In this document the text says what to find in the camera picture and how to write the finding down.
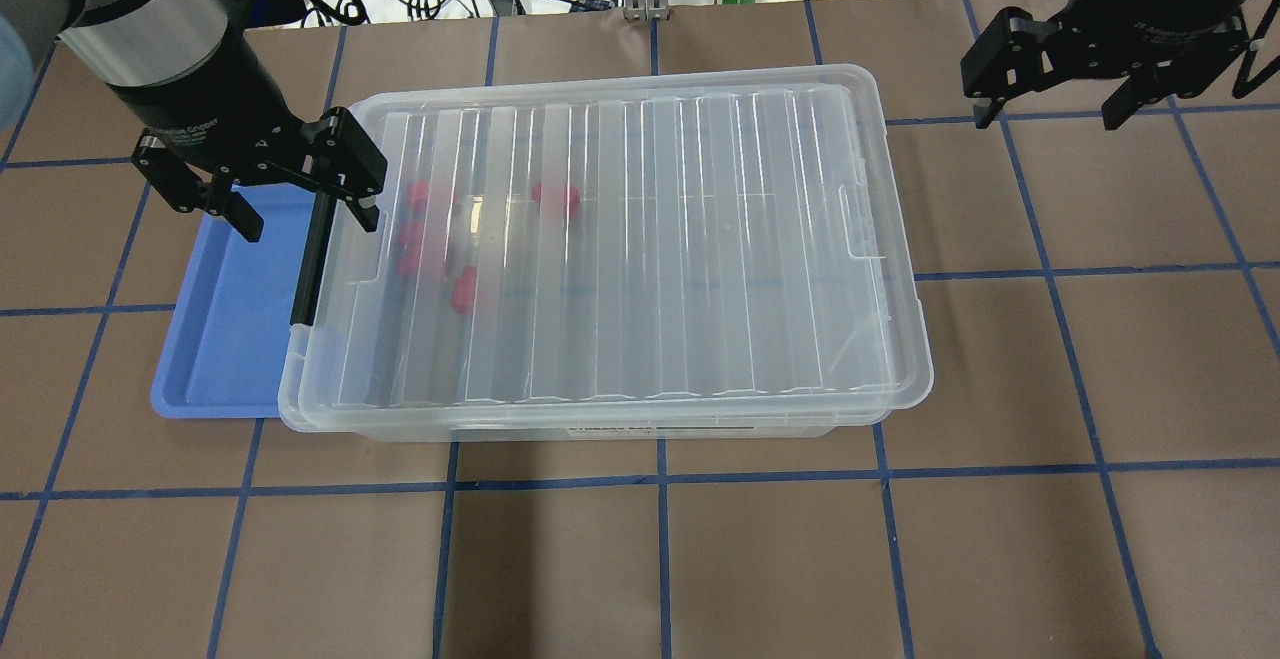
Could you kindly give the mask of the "blue plastic tray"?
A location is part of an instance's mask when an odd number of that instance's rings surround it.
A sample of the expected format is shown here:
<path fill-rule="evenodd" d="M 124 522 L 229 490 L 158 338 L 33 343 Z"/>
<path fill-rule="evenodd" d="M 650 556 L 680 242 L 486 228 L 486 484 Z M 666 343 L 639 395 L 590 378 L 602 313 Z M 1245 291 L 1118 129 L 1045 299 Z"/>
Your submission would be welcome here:
<path fill-rule="evenodd" d="M 248 243 L 202 218 L 151 386 L 165 418 L 276 418 L 312 195 L 244 189 L 264 220 Z"/>

